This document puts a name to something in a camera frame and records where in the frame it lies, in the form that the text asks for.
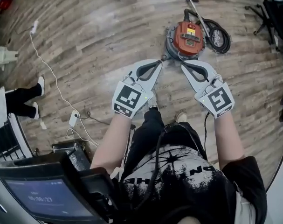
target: black t-shirt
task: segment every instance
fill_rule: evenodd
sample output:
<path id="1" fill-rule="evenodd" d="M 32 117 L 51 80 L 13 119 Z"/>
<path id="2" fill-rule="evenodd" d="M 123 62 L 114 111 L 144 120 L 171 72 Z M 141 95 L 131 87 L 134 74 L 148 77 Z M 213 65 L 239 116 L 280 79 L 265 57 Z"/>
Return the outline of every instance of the black t-shirt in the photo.
<path id="1" fill-rule="evenodd" d="M 126 177 L 123 187 L 133 207 L 143 200 L 155 168 L 155 152 L 146 155 Z M 233 224 L 236 192 L 254 205 L 256 223 L 267 214 L 266 191 L 254 157 L 234 161 L 220 171 L 194 149 L 164 145 L 159 174 L 150 199 L 134 214 L 133 223 L 177 223 L 192 216 L 201 224 Z"/>

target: white sneaker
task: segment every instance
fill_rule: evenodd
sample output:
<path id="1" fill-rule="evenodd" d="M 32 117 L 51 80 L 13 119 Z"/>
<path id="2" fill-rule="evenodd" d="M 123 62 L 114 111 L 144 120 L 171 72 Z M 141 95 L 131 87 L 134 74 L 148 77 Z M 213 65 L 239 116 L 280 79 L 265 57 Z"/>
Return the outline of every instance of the white sneaker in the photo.
<path id="1" fill-rule="evenodd" d="M 179 114 L 175 117 L 175 121 L 176 121 L 177 123 L 186 122 L 186 121 L 187 121 L 187 114 L 186 114 L 185 112 L 179 113 Z"/>
<path id="2" fill-rule="evenodd" d="M 42 95 L 44 95 L 44 86 L 45 86 L 45 80 L 44 80 L 43 77 L 39 77 L 38 84 L 39 84 L 39 85 L 41 86 L 41 88 L 42 88 L 42 94 L 41 94 L 41 96 L 42 96 Z"/>
<path id="3" fill-rule="evenodd" d="M 36 113 L 35 113 L 34 119 L 39 119 L 39 106 L 38 106 L 37 102 L 33 103 L 33 107 L 37 110 Z"/>
<path id="4" fill-rule="evenodd" d="M 156 107 L 159 110 L 158 104 L 157 104 L 157 94 L 154 90 L 152 90 L 153 97 L 148 101 L 149 109 Z"/>

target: screen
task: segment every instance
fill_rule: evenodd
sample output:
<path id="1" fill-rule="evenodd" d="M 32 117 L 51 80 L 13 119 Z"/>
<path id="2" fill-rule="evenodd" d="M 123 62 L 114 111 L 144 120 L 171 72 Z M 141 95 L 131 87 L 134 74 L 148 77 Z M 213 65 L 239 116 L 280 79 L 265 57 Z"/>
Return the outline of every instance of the screen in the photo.
<path id="1" fill-rule="evenodd" d="M 14 195 L 36 215 L 58 217 L 93 216 L 62 179 L 41 181 L 6 180 Z"/>

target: office chair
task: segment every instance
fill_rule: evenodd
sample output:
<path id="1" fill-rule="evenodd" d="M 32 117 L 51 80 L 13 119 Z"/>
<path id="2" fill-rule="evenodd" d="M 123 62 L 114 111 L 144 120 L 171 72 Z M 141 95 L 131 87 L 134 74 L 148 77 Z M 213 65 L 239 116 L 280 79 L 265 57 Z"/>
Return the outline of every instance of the office chair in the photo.
<path id="1" fill-rule="evenodd" d="M 254 31 L 253 34 L 257 35 L 264 27 L 267 27 L 270 35 L 269 44 L 271 45 L 274 44 L 274 34 L 272 34 L 271 28 L 274 28 L 283 41 L 283 1 L 264 0 L 263 5 L 268 13 L 269 18 L 266 16 L 265 11 L 260 4 L 257 4 L 256 6 L 260 8 L 262 14 L 251 6 L 245 6 L 246 10 L 251 9 L 263 21 L 262 25 L 257 31 Z"/>

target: electrical outlet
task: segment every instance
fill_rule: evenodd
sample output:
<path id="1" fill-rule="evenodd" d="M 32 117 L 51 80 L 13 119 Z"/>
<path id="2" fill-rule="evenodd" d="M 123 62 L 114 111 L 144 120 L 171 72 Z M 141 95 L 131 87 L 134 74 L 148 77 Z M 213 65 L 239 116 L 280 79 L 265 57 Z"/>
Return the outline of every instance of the electrical outlet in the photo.
<path id="1" fill-rule="evenodd" d="M 79 113 L 75 110 L 73 110 L 70 120 L 69 120 L 69 124 L 74 127 L 77 121 L 77 117 L 75 116 L 75 114 L 79 117 Z"/>
<path id="2" fill-rule="evenodd" d="M 31 34 L 35 34 L 35 32 L 37 31 L 38 24 L 39 24 L 39 21 L 35 20 L 35 22 L 33 24 L 33 28 L 30 31 Z"/>

